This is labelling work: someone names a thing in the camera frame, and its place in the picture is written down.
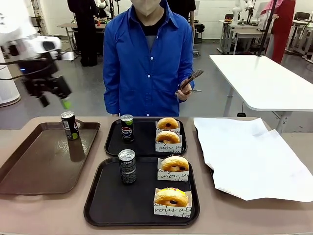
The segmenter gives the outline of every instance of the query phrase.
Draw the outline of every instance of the can lid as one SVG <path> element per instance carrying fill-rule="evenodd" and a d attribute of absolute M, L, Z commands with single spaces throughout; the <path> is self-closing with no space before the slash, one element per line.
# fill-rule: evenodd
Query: can lid
<path fill-rule="evenodd" d="M 74 112 L 72 111 L 67 111 L 61 114 L 61 118 L 70 118 L 72 116 L 74 116 Z"/>
<path fill-rule="evenodd" d="M 122 161 L 131 161 L 135 157 L 135 152 L 131 149 L 124 149 L 118 154 L 118 158 Z"/>
<path fill-rule="evenodd" d="M 131 120 L 133 120 L 133 118 L 134 117 L 130 114 L 125 114 L 125 115 L 121 116 L 122 121 L 131 121 Z"/>

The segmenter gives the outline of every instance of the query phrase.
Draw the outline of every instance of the black can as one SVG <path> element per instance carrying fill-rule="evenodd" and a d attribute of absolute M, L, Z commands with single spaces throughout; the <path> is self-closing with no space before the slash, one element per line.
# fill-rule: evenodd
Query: black can
<path fill-rule="evenodd" d="M 119 168 L 122 182 L 131 184 L 136 181 L 136 158 L 135 152 L 130 149 L 122 150 L 118 154 Z"/>
<path fill-rule="evenodd" d="M 68 140 L 75 140 L 79 137 L 78 126 L 74 112 L 68 111 L 61 114 L 62 125 Z"/>
<path fill-rule="evenodd" d="M 132 115 L 123 115 L 121 117 L 122 122 L 122 138 L 125 143 L 130 143 L 135 140 L 134 137 L 134 117 Z"/>

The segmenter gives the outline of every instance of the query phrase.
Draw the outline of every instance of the glazed donut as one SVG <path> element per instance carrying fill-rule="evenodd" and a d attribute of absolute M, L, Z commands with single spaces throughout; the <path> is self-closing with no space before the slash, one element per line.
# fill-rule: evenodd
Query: glazed donut
<path fill-rule="evenodd" d="M 162 130 L 173 130 L 177 129 L 179 126 L 178 122 L 174 118 L 166 117 L 158 121 L 157 127 Z"/>
<path fill-rule="evenodd" d="M 177 188 L 164 188 L 156 193 L 155 203 L 171 207 L 185 207 L 188 204 L 188 196 Z"/>
<path fill-rule="evenodd" d="M 180 138 L 175 132 L 161 131 L 156 135 L 156 141 L 163 143 L 180 143 Z"/>
<path fill-rule="evenodd" d="M 187 159 L 180 156 L 172 156 L 164 159 L 161 163 L 161 169 L 172 172 L 187 171 L 189 164 Z"/>

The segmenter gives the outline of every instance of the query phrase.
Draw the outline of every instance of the hand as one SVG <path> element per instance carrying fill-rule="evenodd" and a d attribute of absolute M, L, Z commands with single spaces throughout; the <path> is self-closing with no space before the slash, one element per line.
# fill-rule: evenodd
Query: hand
<path fill-rule="evenodd" d="M 185 79 L 180 86 L 182 86 L 185 82 L 187 81 L 187 79 Z M 183 88 L 182 90 L 178 90 L 177 91 L 177 97 L 178 99 L 185 101 L 188 99 L 188 97 L 190 96 L 189 91 L 192 90 L 191 85 L 188 84 L 187 86 L 185 86 L 185 88 Z"/>

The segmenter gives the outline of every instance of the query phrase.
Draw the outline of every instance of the pepsi logo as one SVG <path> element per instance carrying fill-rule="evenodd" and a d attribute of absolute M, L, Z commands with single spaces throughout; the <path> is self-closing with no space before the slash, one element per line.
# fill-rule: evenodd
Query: pepsi logo
<path fill-rule="evenodd" d="M 124 137 L 130 137 L 132 134 L 131 128 L 123 126 L 122 127 L 122 134 Z"/>

